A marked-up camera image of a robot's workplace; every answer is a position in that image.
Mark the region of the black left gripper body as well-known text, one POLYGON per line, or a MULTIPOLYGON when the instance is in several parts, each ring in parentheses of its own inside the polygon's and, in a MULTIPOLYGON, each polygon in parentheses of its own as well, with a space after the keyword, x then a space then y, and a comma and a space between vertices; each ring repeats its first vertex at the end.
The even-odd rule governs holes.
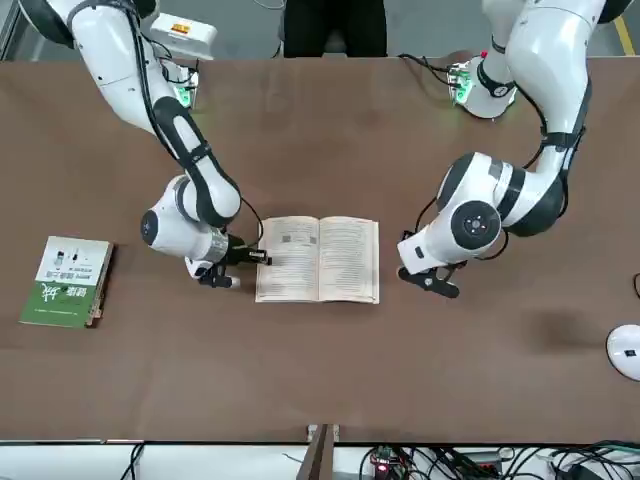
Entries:
POLYGON ((449 274, 447 270, 440 273, 438 268, 432 268, 424 273, 422 286, 426 291, 436 293, 438 295, 447 295, 449 274))

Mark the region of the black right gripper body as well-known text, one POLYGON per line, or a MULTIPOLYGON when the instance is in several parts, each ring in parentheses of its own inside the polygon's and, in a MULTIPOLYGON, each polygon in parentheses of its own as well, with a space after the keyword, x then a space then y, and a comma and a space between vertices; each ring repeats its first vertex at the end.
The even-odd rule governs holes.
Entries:
POLYGON ((229 234, 225 264, 237 266, 241 263, 250 263, 252 261, 252 252, 253 248, 251 246, 247 246, 242 238, 229 234))

